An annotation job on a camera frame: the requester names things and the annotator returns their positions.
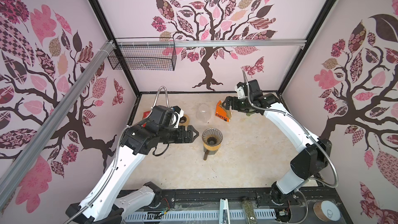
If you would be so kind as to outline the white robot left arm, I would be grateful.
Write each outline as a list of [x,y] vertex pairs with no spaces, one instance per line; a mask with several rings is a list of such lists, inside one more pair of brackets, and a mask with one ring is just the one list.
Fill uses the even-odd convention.
[[184,111],[178,107],[154,106],[150,114],[120,134],[112,164],[91,192],[79,203],[66,210],[66,223],[122,224],[129,213],[149,206],[159,205],[162,190],[146,183],[124,197],[119,197],[132,172],[150,153],[157,156],[159,143],[190,144],[199,137],[191,125],[180,125]]

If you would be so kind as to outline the orange coffee filter box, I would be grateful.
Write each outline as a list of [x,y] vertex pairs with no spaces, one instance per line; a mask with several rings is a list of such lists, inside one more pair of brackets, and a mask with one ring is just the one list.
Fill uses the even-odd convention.
[[222,102],[219,101],[216,105],[216,112],[215,112],[215,116],[220,118],[221,120],[224,120],[226,122],[229,122],[227,116],[226,116],[226,112],[225,110],[220,106]]

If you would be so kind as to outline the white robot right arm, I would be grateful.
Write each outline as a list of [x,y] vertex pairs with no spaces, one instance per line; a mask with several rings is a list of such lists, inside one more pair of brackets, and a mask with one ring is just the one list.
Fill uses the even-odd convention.
[[282,205],[288,195],[298,191],[309,180],[335,188],[339,185],[337,169],[330,155],[332,143],[321,139],[299,123],[273,94],[259,96],[227,96],[217,104],[224,111],[261,114],[270,120],[288,139],[297,152],[290,169],[271,187],[271,199]]

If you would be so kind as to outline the clear ribbed glass dripper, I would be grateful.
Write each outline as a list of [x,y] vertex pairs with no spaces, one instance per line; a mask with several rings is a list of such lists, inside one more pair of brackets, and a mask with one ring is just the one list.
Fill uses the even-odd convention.
[[215,147],[223,141],[223,134],[216,128],[208,128],[202,133],[202,141],[209,147]]

